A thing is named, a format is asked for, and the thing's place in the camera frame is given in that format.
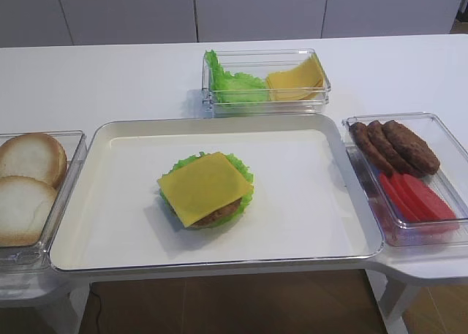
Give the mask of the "green lettuce leaves in container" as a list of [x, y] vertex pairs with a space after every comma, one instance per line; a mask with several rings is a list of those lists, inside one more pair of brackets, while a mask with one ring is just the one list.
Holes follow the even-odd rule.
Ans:
[[211, 90], [216, 101], [222, 104], [261, 103], [268, 101], [265, 81], [254, 75], [225, 71], [214, 50], [205, 52], [205, 60], [211, 68]]

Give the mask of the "clear lettuce and cheese container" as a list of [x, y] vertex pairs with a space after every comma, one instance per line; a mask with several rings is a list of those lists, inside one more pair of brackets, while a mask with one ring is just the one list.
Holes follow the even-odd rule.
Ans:
[[261, 103], [222, 104], [216, 101], [211, 90], [211, 68], [203, 56], [202, 103], [213, 117], [272, 114], [314, 114], [321, 113], [329, 103], [331, 83], [315, 50], [310, 48], [286, 50], [215, 51], [219, 63], [232, 74], [245, 72], [265, 81], [272, 72], [287, 71], [301, 64], [310, 56], [316, 56], [324, 76], [324, 86], [315, 96], [300, 101], [275, 102], [270, 100], [270, 88], [266, 84], [268, 101]]

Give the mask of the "stack of yellow cheese slices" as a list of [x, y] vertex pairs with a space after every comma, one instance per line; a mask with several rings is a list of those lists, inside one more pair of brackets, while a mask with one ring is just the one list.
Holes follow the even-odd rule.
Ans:
[[316, 56], [310, 56], [287, 71], [272, 72], [265, 79], [270, 88], [270, 100], [300, 101], [315, 96], [324, 86], [324, 76]]

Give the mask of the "brown patty on burger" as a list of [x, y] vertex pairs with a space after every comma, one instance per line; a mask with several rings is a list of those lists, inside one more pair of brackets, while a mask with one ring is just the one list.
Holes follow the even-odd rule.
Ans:
[[236, 212], [239, 209], [240, 205], [241, 205], [241, 198], [208, 214], [201, 220], [195, 222], [193, 226], [194, 227], [211, 226], [215, 222], [221, 221], [222, 219], [234, 214], [234, 212]]

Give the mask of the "bottom bun on tray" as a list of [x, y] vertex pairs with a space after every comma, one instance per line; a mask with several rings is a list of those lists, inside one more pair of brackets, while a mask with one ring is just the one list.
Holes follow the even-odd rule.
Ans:
[[212, 224], [211, 226], [207, 226], [207, 227], [194, 227], [193, 224], [189, 225], [188, 227], [186, 227], [186, 229], [208, 229], [208, 228], [214, 228], [214, 227], [220, 227], [222, 226], [223, 224], [226, 224], [228, 223], [229, 221], [232, 221], [234, 220], [235, 218], [239, 217], [245, 210], [246, 206], [245, 205], [240, 205], [239, 209], [234, 212], [234, 214], [232, 214], [231, 216], [228, 216], [224, 219], [222, 219], [221, 221], [218, 221], [218, 222], [215, 222], [214, 224]]

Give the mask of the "white rectangular serving tray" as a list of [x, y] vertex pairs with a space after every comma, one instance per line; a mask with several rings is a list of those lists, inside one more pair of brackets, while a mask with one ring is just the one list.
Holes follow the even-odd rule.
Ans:
[[[158, 179], [198, 153], [254, 176], [244, 214], [186, 229]], [[335, 123], [324, 115], [120, 121], [100, 127], [49, 250], [55, 269], [171, 273], [352, 263], [384, 244]]]

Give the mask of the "left brown meat patty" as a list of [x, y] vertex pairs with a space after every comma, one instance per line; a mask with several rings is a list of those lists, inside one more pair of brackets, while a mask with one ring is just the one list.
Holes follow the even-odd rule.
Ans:
[[352, 124], [350, 126], [350, 134], [355, 144], [366, 155], [368, 160], [387, 177], [391, 177], [394, 173], [394, 168], [371, 142], [367, 125], [361, 122]]

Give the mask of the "brown meat patty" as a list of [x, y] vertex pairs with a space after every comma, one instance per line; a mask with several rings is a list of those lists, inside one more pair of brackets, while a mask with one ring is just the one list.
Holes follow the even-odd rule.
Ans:
[[391, 177], [394, 173], [394, 168], [371, 142], [367, 125], [361, 122], [352, 124], [350, 126], [350, 134], [355, 144], [366, 155], [368, 160], [387, 177]]
[[403, 124], [390, 120], [382, 130], [396, 152], [424, 175], [434, 175], [440, 167], [435, 153], [416, 133]]
[[417, 171], [410, 163], [394, 149], [392, 144], [388, 141], [382, 130], [382, 124], [379, 121], [372, 121], [367, 125], [367, 132], [369, 139], [374, 147], [380, 152], [381, 155], [387, 160], [389, 164], [400, 174], [409, 174], [417, 178], [423, 175]]

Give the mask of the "middle brown meat patty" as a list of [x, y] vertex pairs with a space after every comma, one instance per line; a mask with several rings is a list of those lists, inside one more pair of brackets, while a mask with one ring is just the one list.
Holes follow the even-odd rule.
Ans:
[[423, 175], [417, 171], [410, 163], [394, 149], [392, 144], [388, 141], [382, 130], [382, 124], [379, 121], [372, 121], [367, 125], [367, 132], [369, 139], [374, 147], [380, 152], [381, 155], [387, 160], [389, 164], [400, 174], [409, 174], [417, 178]]

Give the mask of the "left red tomato slice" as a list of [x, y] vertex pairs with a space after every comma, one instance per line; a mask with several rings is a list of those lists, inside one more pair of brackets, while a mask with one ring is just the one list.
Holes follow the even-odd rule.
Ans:
[[404, 220], [408, 223], [417, 223], [420, 219], [417, 215], [410, 210], [410, 208], [404, 203], [404, 201], [400, 198], [397, 194], [396, 190], [390, 183], [390, 180], [384, 173], [379, 174], [379, 181], [382, 185], [385, 193], [391, 199], [392, 203], [399, 209], [401, 215], [403, 216]]

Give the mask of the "right brown meat patty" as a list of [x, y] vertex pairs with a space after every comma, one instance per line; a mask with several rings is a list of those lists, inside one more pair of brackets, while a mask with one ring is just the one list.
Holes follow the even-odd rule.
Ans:
[[440, 167], [435, 153], [416, 133], [403, 124], [390, 120], [382, 130], [396, 152], [424, 175], [434, 175]]

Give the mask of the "middle red tomato slice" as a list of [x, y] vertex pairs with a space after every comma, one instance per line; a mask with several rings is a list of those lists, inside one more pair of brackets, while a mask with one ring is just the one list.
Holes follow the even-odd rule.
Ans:
[[412, 210], [417, 215], [420, 221], [436, 221], [436, 218], [425, 213], [421, 209], [419, 204], [417, 204], [416, 201], [411, 198], [411, 196], [404, 189], [404, 186], [401, 182], [401, 178], [402, 175], [395, 172], [390, 178], [390, 183], [392, 184], [400, 198], [404, 201], [404, 203], [409, 207], [410, 210]]

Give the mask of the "clear bun container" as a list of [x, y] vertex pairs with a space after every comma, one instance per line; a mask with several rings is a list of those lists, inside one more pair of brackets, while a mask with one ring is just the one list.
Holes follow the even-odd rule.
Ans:
[[[55, 189], [57, 191], [56, 199], [39, 240], [34, 245], [30, 246], [1, 246], [1, 269], [3, 271], [34, 270], [46, 267], [48, 263], [47, 253], [50, 250], [53, 238], [61, 223], [65, 207], [72, 194], [72, 190], [87, 154], [86, 136], [82, 131], [30, 133], [49, 134], [61, 143], [67, 155], [67, 171], [61, 185]], [[2, 134], [1, 145], [8, 139], [19, 135], [22, 134]]]

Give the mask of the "far bun half in container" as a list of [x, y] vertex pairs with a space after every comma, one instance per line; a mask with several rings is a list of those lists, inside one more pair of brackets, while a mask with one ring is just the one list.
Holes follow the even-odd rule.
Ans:
[[23, 176], [57, 189], [67, 171], [67, 155], [49, 134], [28, 133], [1, 145], [1, 177]]

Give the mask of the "right red tomato slice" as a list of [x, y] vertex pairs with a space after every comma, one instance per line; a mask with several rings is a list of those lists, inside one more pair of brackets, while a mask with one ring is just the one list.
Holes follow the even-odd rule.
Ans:
[[456, 220], [456, 215], [449, 205], [423, 181], [407, 174], [403, 174], [400, 181], [404, 191], [428, 221]]

